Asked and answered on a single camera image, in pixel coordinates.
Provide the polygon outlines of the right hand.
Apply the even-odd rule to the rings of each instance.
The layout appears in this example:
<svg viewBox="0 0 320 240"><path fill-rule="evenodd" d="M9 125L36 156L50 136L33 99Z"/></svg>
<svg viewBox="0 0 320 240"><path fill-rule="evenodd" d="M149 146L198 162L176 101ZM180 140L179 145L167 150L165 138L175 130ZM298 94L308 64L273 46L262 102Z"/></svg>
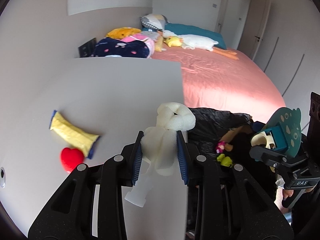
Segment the right hand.
<svg viewBox="0 0 320 240"><path fill-rule="evenodd" d="M284 189L285 181L280 175L276 175L276 200L284 200L288 197L293 196L293 190L285 190Z"/></svg>

